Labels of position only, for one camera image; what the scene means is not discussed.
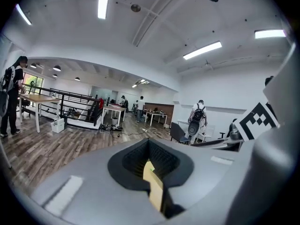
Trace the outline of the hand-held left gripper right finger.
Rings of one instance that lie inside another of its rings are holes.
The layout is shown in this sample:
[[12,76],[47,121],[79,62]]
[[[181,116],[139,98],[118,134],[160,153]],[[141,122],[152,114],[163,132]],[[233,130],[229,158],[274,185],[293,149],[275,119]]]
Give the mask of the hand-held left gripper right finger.
[[168,190],[172,201],[184,211],[148,225],[249,225],[242,214],[247,202],[235,204],[249,171],[255,142],[245,142],[240,151],[216,150],[186,146],[171,141],[158,142],[186,154],[194,162],[194,170],[186,182]]

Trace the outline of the black office chair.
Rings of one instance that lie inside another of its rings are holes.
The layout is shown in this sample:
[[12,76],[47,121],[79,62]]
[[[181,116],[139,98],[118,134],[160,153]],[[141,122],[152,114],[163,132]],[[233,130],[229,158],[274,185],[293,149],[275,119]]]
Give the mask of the black office chair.
[[[228,130],[228,133],[226,135],[226,138],[230,137],[230,133],[234,130],[234,122],[237,120],[237,118],[233,119],[232,123],[230,124],[229,126],[229,130]],[[221,134],[221,137],[218,138],[218,139],[223,139],[225,137],[225,133],[223,132],[220,132]]]

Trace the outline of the long ceiling light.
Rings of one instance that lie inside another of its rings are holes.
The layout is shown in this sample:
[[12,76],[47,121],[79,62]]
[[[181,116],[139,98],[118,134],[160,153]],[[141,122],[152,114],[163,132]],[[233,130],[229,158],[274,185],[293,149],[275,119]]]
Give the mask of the long ceiling light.
[[109,0],[98,0],[97,17],[98,19],[106,19],[106,12]]
[[286,34],[282,29],[275,30],[256,30],[255,39],[261,38],[285,38]]
[[191,58],[194,58],[196,56],[199,56],[199,55],[202,55],[204,53],[207,53],[207,52],[210,52],[210,51],[213,51],[213,50],[216,50],[216,49],[219,49],[219,48],[222,48],[222,44],[220,41],[217,41],[215,43],[212,43],[210,45],[207,45],[205,47],[202,47],[202,48],[199,48],[193,52],[190,52],[188,54],[185,54],[183,56],[183,59],[185,60],[189,60]]
[[19,15],[23,18],[23,20],[28,24],[28,25],[32,25],[31,21],[29,20],[29,18],[26,16],[26,14],[23,12],[23,10],[21,9],[19,4],[16,4],[15,6],[17,12],[19,13]]

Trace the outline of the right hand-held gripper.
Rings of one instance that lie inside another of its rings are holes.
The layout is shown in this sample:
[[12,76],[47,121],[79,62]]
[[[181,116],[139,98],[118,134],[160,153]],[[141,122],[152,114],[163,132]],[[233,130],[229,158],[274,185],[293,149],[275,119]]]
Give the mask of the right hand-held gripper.
[[[264,90],[279,123],[254,143],[226,225],[300,225],[300,46],[293,44]],[[191,146],[238,152],[243,139]]]

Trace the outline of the wooden desk with white legs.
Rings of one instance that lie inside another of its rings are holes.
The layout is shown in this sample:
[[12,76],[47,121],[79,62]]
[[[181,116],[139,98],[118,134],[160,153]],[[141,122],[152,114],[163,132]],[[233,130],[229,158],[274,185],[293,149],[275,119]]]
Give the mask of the wooden desk with white legs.
[[44,103],[56,103],[56,117],[58,118],[60,116],[60,99],[48,97],[42,94],[20,94],[19,98],[19,114],[20,114],[20,122],[23,122],[22,119],[22,101],[28,100],[30,102],[33,102],[36,104],[35,109],[35,117],[36,117],[36,129],[37,133],[40,133],[40,127],[39,127],[39,117],[42,116],[42,104]]

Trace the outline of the dark blue chair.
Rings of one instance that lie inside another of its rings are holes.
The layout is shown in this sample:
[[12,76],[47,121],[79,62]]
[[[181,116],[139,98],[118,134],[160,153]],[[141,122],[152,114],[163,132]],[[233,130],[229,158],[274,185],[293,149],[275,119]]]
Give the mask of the dark blue chair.
[[171,136],[171,141],[174,139],[178,143],[182,143],[185,145],[189,144],[190,139],[185,137],[185,132],[177,123],[174,122],[171,123],[170,136]]

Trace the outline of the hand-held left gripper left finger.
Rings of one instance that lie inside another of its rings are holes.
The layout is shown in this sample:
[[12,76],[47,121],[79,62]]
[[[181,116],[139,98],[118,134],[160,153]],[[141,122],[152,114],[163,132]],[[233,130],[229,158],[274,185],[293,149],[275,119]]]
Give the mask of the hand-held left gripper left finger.
[[147,192],[128,190],[109,174],[109,159],[136,141],[87,152],[46,178],[31,194],[42,225],[161,225]]

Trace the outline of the white box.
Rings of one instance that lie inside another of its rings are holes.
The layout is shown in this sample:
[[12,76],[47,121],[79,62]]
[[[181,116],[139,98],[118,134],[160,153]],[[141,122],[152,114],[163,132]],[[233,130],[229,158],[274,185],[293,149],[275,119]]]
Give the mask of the white box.
[[63,118],[57,119],[51,123],[52,131],[55,133],[60,133],[65,129],[65,122]]

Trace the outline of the black metal railing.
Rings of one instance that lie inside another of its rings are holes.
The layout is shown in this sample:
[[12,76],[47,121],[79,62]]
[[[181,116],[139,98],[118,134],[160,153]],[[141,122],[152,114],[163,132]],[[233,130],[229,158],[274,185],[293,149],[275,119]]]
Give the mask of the black metal railing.
[[[26,84],[25,94],[42,94],[52,98],[60,99],[60,116],[72,126],[98,129],[101,125],[102,109],[99,109],[99,98],[76,94],[67,91],[60,91],[52,88],[42,88],[35,86],[32,82],[31,85]],[[56,117],[56,103],[44,103],[41,106],[42,116],[51,120]],[[25,107],[24,110],[35,113],[36,104],[30,102],[30,106]]]

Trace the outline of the white stool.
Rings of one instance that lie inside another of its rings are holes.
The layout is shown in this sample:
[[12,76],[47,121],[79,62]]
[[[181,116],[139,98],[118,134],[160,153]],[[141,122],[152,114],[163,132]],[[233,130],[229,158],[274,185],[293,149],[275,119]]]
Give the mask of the white stool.
[[211,139],[213,137],[215,130],[214,125],[204,126],[198,133],[197,138],[201,140],[201,142],[205,142],[207,139]]

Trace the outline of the brown wooden wall panel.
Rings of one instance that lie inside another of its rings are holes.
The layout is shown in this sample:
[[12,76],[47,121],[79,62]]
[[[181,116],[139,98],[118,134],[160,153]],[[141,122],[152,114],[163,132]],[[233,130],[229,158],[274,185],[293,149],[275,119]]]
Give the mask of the brown wooden wall panel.
[[144,109],[145,110],[152,110],[158,109],[159,111],[163,111],[167,115],[167,124],[170,125],[173,118],[173,111],[174,111],[174,105],[168,105],[168,104],[157,104],[157,103],[145,103]]

